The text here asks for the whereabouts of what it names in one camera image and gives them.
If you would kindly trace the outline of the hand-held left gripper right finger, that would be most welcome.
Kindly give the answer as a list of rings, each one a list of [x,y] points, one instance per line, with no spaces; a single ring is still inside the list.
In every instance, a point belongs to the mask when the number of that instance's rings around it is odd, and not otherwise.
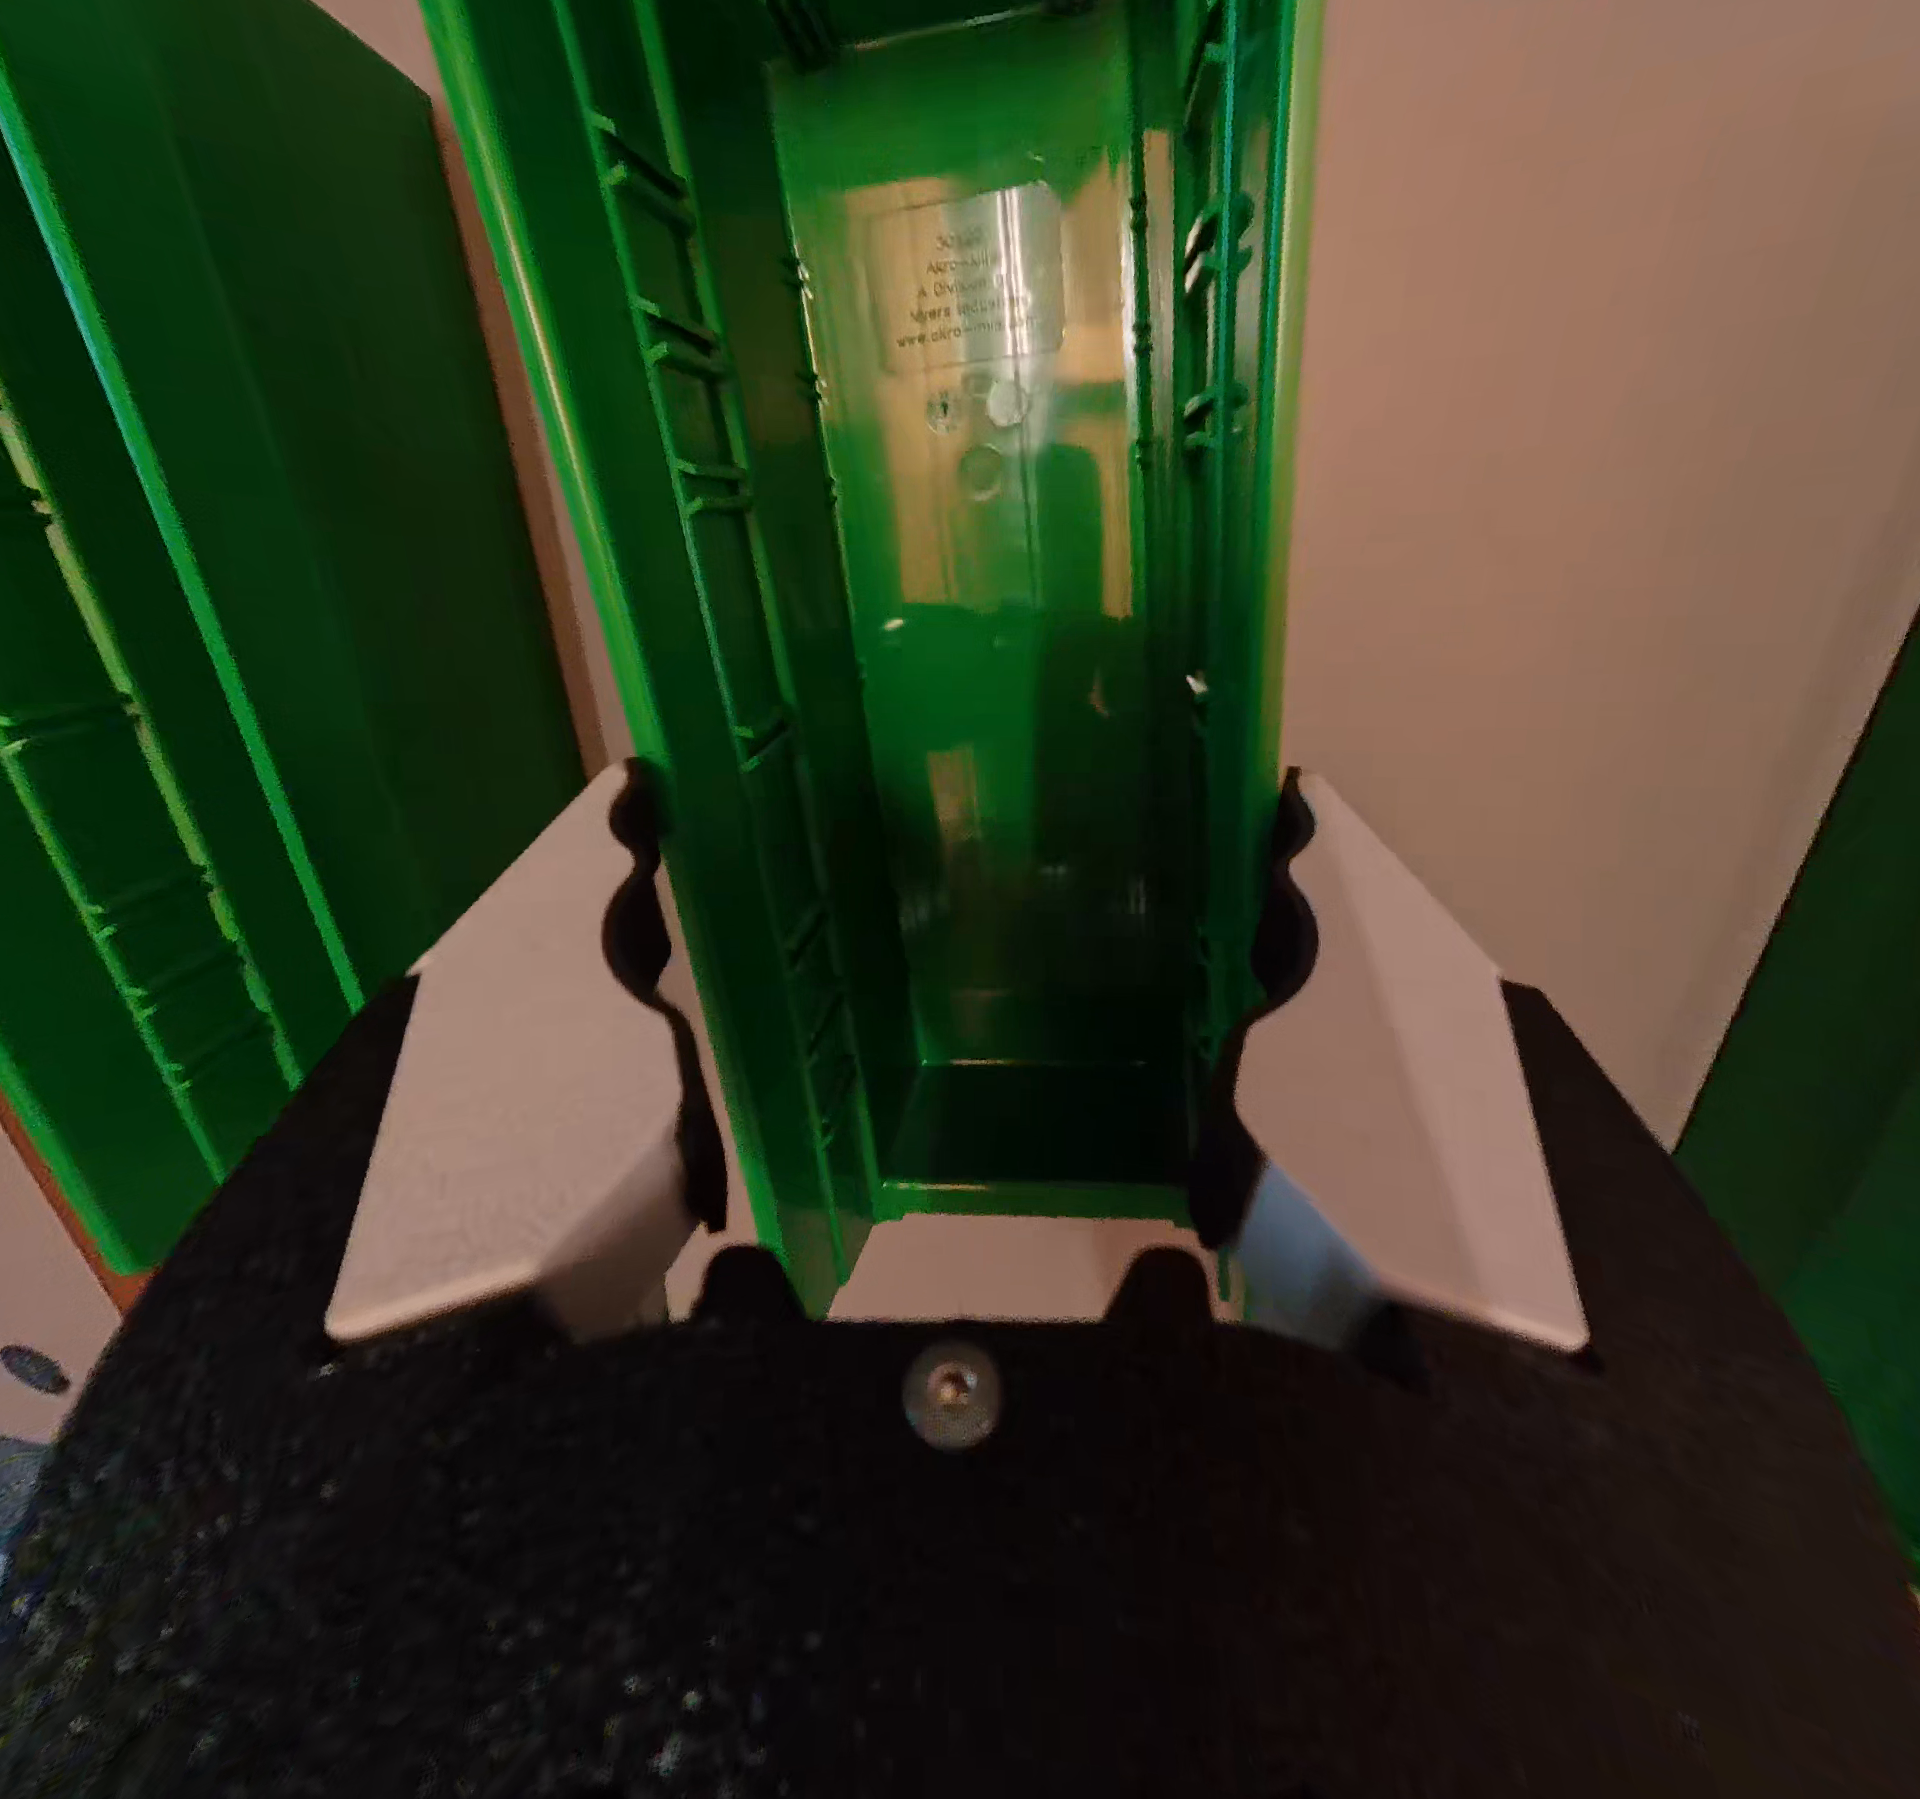
[[[1293,768],[1220,1045],[1193,1226],[1242,1319],[1334,1352],[1416,1307],[1578,1355],[1591,1332],[1497,965],[1328,780]]]

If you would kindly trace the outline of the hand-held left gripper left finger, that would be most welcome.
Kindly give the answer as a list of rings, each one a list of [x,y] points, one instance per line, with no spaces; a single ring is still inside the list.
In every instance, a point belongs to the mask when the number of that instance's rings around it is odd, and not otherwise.
[[[416,967],[323,1326],[361,1345],[534,1297],[573,1339],[666,1317],[727,1223],[722,1094],[662,860],[613,763]]]

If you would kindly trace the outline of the green plastic bin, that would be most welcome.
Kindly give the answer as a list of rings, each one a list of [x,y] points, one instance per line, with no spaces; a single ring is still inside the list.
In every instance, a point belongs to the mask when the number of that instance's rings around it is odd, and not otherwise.
[[[426,94],[1,0],[3,1106],[156,1268],[583,782]]]
[[[1808,1348],[1916,1575],[1916,623],[1675,1160]]]
[[[755,1237],[1182,1221],[1281,797],[1325,0],[420,0]]]

